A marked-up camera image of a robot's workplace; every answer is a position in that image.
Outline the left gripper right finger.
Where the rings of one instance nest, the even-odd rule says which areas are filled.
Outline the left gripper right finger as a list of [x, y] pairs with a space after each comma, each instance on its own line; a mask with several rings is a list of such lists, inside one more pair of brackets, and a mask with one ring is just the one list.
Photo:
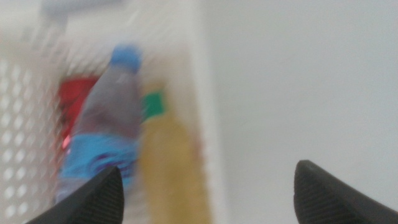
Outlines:
[[299, 223], [397, 224], [397, 211], [310, 160], [299, 161], [295, 168], [294, 210]]

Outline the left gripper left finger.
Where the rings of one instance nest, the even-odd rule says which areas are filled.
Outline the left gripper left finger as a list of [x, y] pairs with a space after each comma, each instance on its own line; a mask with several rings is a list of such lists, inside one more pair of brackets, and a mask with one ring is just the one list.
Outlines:
[[107, 167], [28, 224], [121, 224], [124, 191], [120, 170]]

